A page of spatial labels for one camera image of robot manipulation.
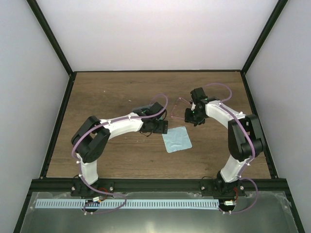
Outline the grey green glasses case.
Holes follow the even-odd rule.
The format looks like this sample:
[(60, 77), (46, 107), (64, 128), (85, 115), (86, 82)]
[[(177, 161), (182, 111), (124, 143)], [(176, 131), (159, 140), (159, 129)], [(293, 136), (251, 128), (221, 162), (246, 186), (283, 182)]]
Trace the grey green glasses case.
[(151, 105), (144, 105), (144, 106), (140, 106), (140, 107), (135, 107), (132, 109), (132, 112), (133, 113), (136, 113), (136, 114), (144, 114), (145, 111), (149, 110), (151, 107)]

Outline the pink frame sunglasses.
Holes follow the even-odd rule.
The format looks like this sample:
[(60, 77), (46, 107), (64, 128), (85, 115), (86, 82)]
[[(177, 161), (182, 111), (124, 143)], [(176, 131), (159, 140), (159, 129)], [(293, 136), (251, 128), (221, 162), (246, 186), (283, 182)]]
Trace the pink frame sunglasses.
[(191, 104), (188, 100), (178, 97), (170, 114), (171, 119), (184, 120), (185, 109), (190, 106)]

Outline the light blue cleaning cloth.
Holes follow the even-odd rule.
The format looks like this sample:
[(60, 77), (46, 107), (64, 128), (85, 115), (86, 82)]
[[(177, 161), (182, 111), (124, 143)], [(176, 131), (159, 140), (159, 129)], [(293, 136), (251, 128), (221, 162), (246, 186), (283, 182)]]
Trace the light blue cleaning cloth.
[(192, 143), (185, 126), (168, 129), (162, 134), (167, 153), (173, 153), (192, 148)]

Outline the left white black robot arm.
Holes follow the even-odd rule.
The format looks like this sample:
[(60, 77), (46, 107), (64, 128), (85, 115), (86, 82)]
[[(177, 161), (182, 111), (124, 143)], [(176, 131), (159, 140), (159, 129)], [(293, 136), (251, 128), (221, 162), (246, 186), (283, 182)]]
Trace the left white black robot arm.
[(126, 133), (139, 132), (146, 136), (153, 133), (166, 134), (167, 110), (160, 103), (140, 107), (133, 112), (113, 118), (98, 119), (90, 116), (71, 139), (72, 155), (80, 165), (79, 176), (83, 177), (82, 190), (88, 196), (99, 192), (97, 160), (109, 140)]

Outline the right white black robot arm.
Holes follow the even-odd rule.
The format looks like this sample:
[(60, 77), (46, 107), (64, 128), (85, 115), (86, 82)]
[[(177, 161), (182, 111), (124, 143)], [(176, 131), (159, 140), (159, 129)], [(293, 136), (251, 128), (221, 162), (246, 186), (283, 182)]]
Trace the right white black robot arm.
[(185, 110), (185, 122), (198, 126), (207, 118), (218, 121), (227, 129), (229, 159), (214, 180), (216, 191), (228, 195), (247, 166), (266, 148), (259, 118), (227, 107), (216, 97), (208, 97), (203, 88), (190, 92), (191, 108)]

